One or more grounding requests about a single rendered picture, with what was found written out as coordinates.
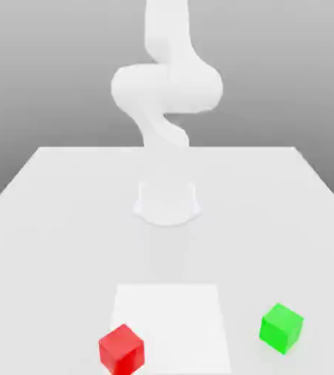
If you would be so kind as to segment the small green cube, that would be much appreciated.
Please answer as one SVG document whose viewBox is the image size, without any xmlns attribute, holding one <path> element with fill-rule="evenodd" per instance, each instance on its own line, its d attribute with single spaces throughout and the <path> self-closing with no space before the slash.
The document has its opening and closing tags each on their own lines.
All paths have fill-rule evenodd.
<svg viewBox="0 0 334 375">
<path fill-rule="evenodd" d="M 276 303 L 261 318 L 259 338 L 281 354 L 298 341 L 304 318 L 285 305 Z"/>
</svg>

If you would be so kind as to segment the small red cube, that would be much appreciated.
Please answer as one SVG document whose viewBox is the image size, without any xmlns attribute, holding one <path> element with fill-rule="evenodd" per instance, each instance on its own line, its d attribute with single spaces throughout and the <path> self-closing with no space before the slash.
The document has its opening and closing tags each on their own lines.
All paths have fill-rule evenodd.
<svg viewBox="0 0 334 375">
<path fill-rule="evenodd" d="M 98 341 L 100 362 L 110 375 L 132 375 L 145 363 L 144 341 L 121 324 Z"/>
</svg>

